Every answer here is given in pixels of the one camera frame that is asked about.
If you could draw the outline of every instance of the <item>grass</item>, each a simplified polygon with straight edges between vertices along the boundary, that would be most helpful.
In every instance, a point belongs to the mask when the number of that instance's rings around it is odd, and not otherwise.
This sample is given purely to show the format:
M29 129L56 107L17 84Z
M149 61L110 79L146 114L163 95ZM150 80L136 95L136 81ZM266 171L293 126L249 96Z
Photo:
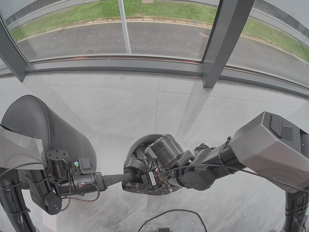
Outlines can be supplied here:
M141 3L141 0L124 0L124 7L126 16L158 16L207 23L214 22L217 12L217 8L211 6L168 0L154 0L153 3ZM114 17L120 17L118 0L97 1L40 17L14 29L12 34L16 40L20 40L53 27L70 25L83 20ZM309 62L309 48L278 29L249 18L243 32L271 41Z

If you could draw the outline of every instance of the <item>curb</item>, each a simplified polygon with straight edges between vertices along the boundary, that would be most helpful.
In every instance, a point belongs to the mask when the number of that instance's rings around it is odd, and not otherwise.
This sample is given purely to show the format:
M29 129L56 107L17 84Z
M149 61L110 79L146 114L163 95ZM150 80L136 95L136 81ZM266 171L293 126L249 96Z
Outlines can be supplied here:
M128 16L126 17L127 21L145 21L145 22L162 22L162 23L173 23L173 24L188 24L188 25L192 25L192 26L199 26L202 28L207 28L207 29L211 29L213 24L212 23L206 23L206 22L200 22L200 21L196 21L196 20L190 20L190 19L178 19L178 18L165 18L165 17L159 17L159 16ZM25 38L22 38L20 40L17 41L21 42L27 39L30 39L32 37L35 36L39 36L45 33L50 33L50 32L54 32L57 30L61 30L61 29L68 29L68 28L72 28L72 27L77 27L77 26L81 26L81 25L87 25L87 24L103 24L103 23L112 23L112 22L121 22L121 18L120 17L113 17L113 18L98 18L96 20L83 20L83 21L78 21L78 22L73 22L69 25L63 25L63 26L57 26L57 27L53 27L53 28L49 28L46 29L44 31L41 31L40 33L36 33L36 34L32 34L30 36L27 36ZM299 60L301 60L302 62L309 64L306 60L300 58L298 55L296 55L295 53L289 51L288 49L285 49L279 45L277 45L274 42L268 41L268 40L263 40L260 39L258 37L254 37L252 35L250 35L249 33L241 33L242 37L260 42L262 44L271 46L273 48L276 48L280 51L283 51Z

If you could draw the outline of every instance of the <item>asphalt road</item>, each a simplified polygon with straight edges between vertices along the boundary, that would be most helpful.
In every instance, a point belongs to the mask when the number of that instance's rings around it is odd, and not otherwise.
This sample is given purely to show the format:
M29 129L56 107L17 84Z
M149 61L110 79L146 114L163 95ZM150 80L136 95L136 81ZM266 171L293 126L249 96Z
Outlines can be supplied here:
M210 29L190 25L128 22L133 54L201 59L208 41L201 35ZM18 46L28 60L77 55L125 54L120 22L90 24L62 29L28 40ZM228 64L247 67L309 84L309 65L271 46L240 37Z

